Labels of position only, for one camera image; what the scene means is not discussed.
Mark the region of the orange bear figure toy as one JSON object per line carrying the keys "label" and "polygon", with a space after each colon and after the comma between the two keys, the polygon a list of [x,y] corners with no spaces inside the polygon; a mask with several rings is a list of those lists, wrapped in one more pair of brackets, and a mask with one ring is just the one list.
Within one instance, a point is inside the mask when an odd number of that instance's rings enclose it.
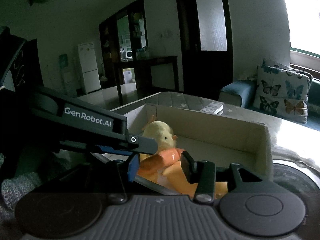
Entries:
{"label": "orange bear figure toy", "polygon": [[175,163],[164,167],[163,165],[156,166],[159,164],[159,157],[152,155],[151,160],[148,161],[148,159],[149,158],[145,158],[140,162],[137,172],[139,176],[166,187],[167,189],[189,195],[191,198],[194,197],[198,183],[191,184],[187,181],[180,161],[176,161]]}

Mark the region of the pale yellow plush chick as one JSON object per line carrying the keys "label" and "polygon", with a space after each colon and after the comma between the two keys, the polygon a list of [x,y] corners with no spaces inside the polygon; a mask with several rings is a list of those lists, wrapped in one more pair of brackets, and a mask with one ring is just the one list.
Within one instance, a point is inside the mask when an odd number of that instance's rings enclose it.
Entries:
{"label": "pale yellow plush chick", "polygon": [[142,136],[155,139],[157,142],[157,152],[174,148],[177,145],[177,136],[173,129],[163,121],[157,121],[154,115],[142,129]]}

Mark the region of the white cardboard box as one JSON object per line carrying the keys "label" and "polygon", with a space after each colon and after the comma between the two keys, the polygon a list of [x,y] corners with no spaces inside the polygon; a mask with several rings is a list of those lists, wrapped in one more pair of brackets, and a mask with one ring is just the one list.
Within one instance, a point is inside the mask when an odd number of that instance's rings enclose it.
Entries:
{"label": "white cardboard box", "polygon": [[132,134],[143,134],[156,118],[177,136],[177,147],[195,161],[212,161],[219,167],[240,163],[252,172],[273,179],[270,134],[256,122],[165,106],[143,105],[125,114]]}

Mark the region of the white remote control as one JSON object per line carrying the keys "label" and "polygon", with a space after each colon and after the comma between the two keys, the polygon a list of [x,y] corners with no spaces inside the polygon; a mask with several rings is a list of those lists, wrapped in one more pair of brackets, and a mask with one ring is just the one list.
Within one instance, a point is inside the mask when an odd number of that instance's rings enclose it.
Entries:
{"label": "white remote control", "polygon": [[223,110],[223,104],[219,102],[211,102],[201,109],[201,112],[208,114],[219,114]]}

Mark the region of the grey knitted sleeve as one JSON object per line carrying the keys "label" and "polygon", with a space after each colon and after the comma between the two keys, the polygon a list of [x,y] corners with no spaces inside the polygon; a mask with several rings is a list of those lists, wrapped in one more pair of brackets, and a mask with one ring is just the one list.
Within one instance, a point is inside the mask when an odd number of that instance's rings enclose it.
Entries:
{"label": "grey knitted sleeve", "polygon": [[12,173],[6,174],[5,179],[1,182],[2,220],[12,217],[18,201],[41,185],[34,160],[18,159],[14,168]]}

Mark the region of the white refrigerator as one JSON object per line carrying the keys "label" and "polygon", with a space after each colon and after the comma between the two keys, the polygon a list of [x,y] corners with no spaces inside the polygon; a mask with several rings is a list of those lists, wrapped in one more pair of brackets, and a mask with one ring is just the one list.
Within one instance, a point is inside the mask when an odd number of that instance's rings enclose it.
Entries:
{"label": "white refrigerator", "polygon": [[82,86],[86,94],[101,88],[94,43],[78,45],[78,58],[81,69]]}

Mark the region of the teal sofa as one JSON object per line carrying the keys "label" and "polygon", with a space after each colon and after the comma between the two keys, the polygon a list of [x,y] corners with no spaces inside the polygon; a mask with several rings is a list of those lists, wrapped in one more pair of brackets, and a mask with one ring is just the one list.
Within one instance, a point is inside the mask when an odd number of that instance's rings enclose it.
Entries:
{"label": "teal sofa", "polygon": [[221,89],[219,101],[276,116],[319,131],[319,81],[238,80]]}

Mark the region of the dark wooden cabinet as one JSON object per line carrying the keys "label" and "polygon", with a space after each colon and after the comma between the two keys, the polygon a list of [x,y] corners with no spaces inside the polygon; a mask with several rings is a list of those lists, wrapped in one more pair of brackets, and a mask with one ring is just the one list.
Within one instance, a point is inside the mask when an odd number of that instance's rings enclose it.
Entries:
{"label": "dark wooden cabinet", "polygon": [[179,91],[177,56],[137,60],[134,61],[134,70],[140,96]]}

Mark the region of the butterfly print pillow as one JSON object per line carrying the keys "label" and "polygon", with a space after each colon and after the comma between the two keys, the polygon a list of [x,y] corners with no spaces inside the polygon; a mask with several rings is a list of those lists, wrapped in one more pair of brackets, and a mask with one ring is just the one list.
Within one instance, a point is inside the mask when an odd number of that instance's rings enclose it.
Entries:
{"label": "butterfly print pillow", "polygon": [[312,75],[263,59],[257,68],[253,107],[265,114],[306,124]]}

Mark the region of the dark door with glass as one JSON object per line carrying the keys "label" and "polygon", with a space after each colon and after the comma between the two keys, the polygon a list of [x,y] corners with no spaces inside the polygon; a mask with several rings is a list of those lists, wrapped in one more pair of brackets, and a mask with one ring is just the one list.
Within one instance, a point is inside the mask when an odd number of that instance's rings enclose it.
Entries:
{"label": "dark door with glass", "polygon": [[216,100],[233,80],[228,0],[176,0],[184,92]]}

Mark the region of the window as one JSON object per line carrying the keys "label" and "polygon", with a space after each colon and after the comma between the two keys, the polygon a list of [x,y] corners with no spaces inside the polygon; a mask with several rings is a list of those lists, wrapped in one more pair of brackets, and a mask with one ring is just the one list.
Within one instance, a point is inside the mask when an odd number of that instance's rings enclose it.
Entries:
{"label": "window", "polygon": [[319,71],[319,0],[285,0],[291,63]]}

